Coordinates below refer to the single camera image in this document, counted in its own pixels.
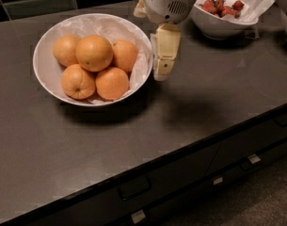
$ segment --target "gray countertop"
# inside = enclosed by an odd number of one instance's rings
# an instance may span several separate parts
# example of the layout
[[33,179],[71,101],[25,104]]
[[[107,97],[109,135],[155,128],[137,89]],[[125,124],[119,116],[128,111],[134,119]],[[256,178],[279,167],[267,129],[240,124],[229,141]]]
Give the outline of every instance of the gray countertop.
[[170,78],[122,103],[66,105],[39,84],[32,56],[54,24],[84,13],[155,24],[128,2],[0,23],[0,222],[15,218],[287,103],[287,42],[275,6],[258,40],[214,41],[190,20]]

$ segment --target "countertop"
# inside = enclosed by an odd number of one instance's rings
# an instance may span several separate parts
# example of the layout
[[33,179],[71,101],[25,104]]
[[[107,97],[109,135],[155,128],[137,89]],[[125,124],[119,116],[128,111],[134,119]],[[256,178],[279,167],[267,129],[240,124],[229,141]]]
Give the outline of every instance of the countertop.
[[183,22],[170,78],[151,76],[122,103],[89,109],[44,90],[32,56],[50,27],[101,12],[149,35],[155,25],[133,16],[135,4],[0,23],[0,223],[287,103],[287,41],[276,6],[261,18],[257,40],[209,40]]

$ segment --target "bowl rim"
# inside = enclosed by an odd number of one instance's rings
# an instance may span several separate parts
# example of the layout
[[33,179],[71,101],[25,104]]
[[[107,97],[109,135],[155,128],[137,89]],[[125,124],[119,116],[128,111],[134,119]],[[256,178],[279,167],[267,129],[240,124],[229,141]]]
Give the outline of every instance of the bowl rim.
[[52,94],[54,97],[56,97],[58,100],[62,101],[62,102],[65,102],[67,104],[70,104],[70,105],[78,105],[78,106],[84,106],[84,107],[102,107],[102,106],[107,106],[107,105],[112,105],[112,104],[115,104],[115,103],[118,103],[120,101],[123,101],[124,99],[130,97],[132,94],[134,94],[135,92],[137,92],[145,83],[146,81],[148,80],[148,78],[150,77],[151,75],[151,71],[152,71],[152,65],[153,65],[153,56],[150,57],[150,61],[149,61],[149,65],[151,64],[151,66],[149,66],[149,69],[147,71],[147,74],[145,76],[145,78],[143,79],[142,81],[142,84],[137,88],[135,89],[134,91],[128,93],[126,96],[124,97],[121,97],[119,98],[118,100],[115,100],[115,101],[110,101],[110,102],[105,102],[104,104],[93,104],[93,103],[87,103],[87,104],[84,104],[84,103],[81,103],[82,101],[77,101],[77,100],[74,100],[73,98],[70,98],[69,96],[67,96],[67,98],[62,98],[56,94],[54,94],[51,90],[49,90],[46,86],[45,86],[45,83],[41,80],[40,76],[39,76],[39,72],[38,72],[38,67],[39,67],[39,64],[37,63],[37,58],[38,58],[38,52],[39,52],[39,49],[40,49],[40,46],[42,45],[42,42],[44,41],[44,39],[48,36],[48,34],[54,30],[57,26],[60,26],[61,23],[64,23],[64,22],[68,22],[70,20],[75,20],[75,19],[79,19],[81,17],[88,17],[88,16],[97,16],[97,17],[108,17],[108,18],[113,18],[115,20],[120,20],[120,21],[124,21],[125,23],[129,24],[129,25],[132,25],[136,28],[136,31],[139,31],[139,33],[142,34],[143,38],[145,40],[147,40],[149,43],[146,44],[148,46],[148,48],[152,51],[152,47],[151,47],[151,41],[150,39],[148,38],[148,36],[145,34],[145,32],[140,28],[138,27],[136,24],[124,19],[124,18],[121,18],[120,16],[116,16],[116,15],[112,15],[112,14],[106,14],[106,13],[85,13],[85,14],[81,14],[81,15],[76,15],[76,16],[72,16],[71,18],[68,18],[68,19],[65,19],[55,25],[53,25],[51,28],[49,28],[41,37],[40,37],[40,40],[37,42],[37,45],[35,47],[35,50],[34,50],[34,53],[33,53],[33,57],[32,57],[32,64],[33,64],[33,70],[34,70],[34,73],[37,77],[37,79],[39,80],[40,84],[43,86],[44,89],[46,89],[50,94]]
[[241,23],[240,23],[239,21],[236,22],[236,21],[224,20],[224,19],[222,19],[222,18],[216,17],[215,15],[213,15],[213,14],[210,13],[210,12],[205,11],[204,9],[202,9],[202,8],[200,7],[200,4],[197,4],[197,3],[194,4],[193,8],[197,8],[197,9],[199,9],[200,11],[202,11],[204,14],[210,15],[210,16],[212,16],[213,18],[218,19],[219,21],[226,22],[226,23],[229,23],[229,24],[238,24],[238,25],[251,26],[251,25],[255,25],[257,22],[259,22],[259,17],[257,17],[256,19],[254,19],[252,22],[241,22]]

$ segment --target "orange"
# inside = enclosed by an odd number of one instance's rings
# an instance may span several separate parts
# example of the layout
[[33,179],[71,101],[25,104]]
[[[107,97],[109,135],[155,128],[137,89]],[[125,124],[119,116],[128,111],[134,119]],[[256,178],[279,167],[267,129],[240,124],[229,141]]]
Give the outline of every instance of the orange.
[[83,100],[91,96],[95,90],[95,75],[73,64],[61,75],[61,87],[64,92],[75,100]]
[[99,72],[112,61],[111,43],[103,36],[89,35],[82,38],[76,47],[78,63],[86,70]]
[[107,67],[97,73],[97,93],[106,100],[118,100],[128,89],[127,73],[117,67]]
[[76,64],[76,45],[81,40],[80,37],[72,34],[59,37],[53,46],[53,55],[61,65],[66,67]]
[[112,46],[114,52],[112,65],[130,73],[136,63],[138,54],[136,46],[129,40],[115,40]]

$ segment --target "bowl of strawberries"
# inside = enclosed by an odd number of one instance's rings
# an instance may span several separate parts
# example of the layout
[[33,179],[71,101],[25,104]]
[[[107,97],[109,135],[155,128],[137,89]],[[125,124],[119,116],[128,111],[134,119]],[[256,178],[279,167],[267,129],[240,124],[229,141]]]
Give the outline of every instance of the bowl of strawberries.
[[253,0],[197,0],[190,18],[201,33],[214,40],[225,40],[254,29],[259,21],[252,15]]

